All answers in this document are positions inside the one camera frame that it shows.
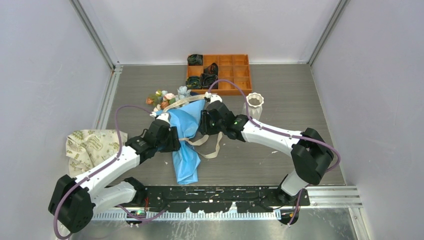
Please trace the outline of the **beige ribbon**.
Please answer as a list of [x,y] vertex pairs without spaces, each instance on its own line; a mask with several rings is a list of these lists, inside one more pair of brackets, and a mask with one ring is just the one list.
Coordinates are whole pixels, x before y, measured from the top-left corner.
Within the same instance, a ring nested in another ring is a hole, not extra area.
[[[199,100],[204,100],[204,94],[190,96],[190,97],[187,97],[187,98],[183,98],[183,99],[177,100],[176,102],[174,102],[174,103],[168,105],[167,107],[165,107],[162,110],[162,112],[167,112],[168,110],[174,109],[177,106],[180,106],[182,104],[190,103],[190,102],[194,102],[194,101],[199,101]],[[191,141],[190,138],[184,137],[184,138],[180,138],[180,140],[183,140],[183,141],[187,142],[191,146],[198,147],[198,146],[201,146],[201,145],[205,144],[208,141],[209,137],[210,137],[206,133],[201,133],[199,129],[197,129],[196,133],[197,134],[201,134],[202,135],[202,138],[199,138],[196,141]],[[223,133],[222,132],[219,132],[217,134],[217,139],[216,139],[215,151],[214,152],[209,153],[209,154],[202,154],[200,152],[197,152],[197,153],[200,156],[202,156],[203,158],[205,158],[205,159],[214,159],[214,158],[216,158],[218,156],[219,152],[220,152],[220,148],[221,148],[220,141],[221,141],[222,138],[223,138]]]

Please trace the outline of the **blue paper flower bouquet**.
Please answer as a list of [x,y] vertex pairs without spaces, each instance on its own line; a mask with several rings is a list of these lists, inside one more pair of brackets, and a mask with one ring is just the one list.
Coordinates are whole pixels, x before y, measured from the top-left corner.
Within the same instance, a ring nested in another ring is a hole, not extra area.
[[[179,100],[191,97],[191,91],[186,86],[177,89],[177,94],[166,90],[157,90],[146,99],[148,105],[154,106],[153,111],[158,115],[163,110]],[[201,111],[204,109],[203,98],[171,107],[166,112],[170,115],[170,125],[176,127],[180,149],[172,153],[173,166],[176,182],[179,185],[187,185],[198,181],[197,168],[201,162],[199,154],[189,143],[198,132],[201,120]]]

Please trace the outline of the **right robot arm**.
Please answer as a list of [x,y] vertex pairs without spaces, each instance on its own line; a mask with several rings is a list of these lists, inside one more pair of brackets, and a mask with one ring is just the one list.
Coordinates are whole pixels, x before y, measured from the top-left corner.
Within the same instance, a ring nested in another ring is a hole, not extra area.
[[292,131],[264,124],[245,114],[235,115],[221,101],[213,101],[201,111],[199,132],[203,135],[222,133],[229,139],[260,144],[291,157],[294,170],[280,183],[277,198],[291,205],[304,187],[318,185],[334,154],[313,128]]

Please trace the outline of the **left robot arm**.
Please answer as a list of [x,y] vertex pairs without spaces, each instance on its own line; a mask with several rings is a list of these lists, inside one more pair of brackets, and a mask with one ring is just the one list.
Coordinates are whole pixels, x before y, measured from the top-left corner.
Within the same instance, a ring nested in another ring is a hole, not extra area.
[[76,177],[67,174],[56,182],[48,211],[54,216],[53,228],[59,239],[59,224],[74,234],[85,228],[93,216],[110,208],[130,204],[143,206],[145,186],[128,177],[109,186],[123,173],[152,158],[157,152],[177,152],[181,147],[177,127],[157,117],[143,133],[127,140],[121,150],[93,169]]

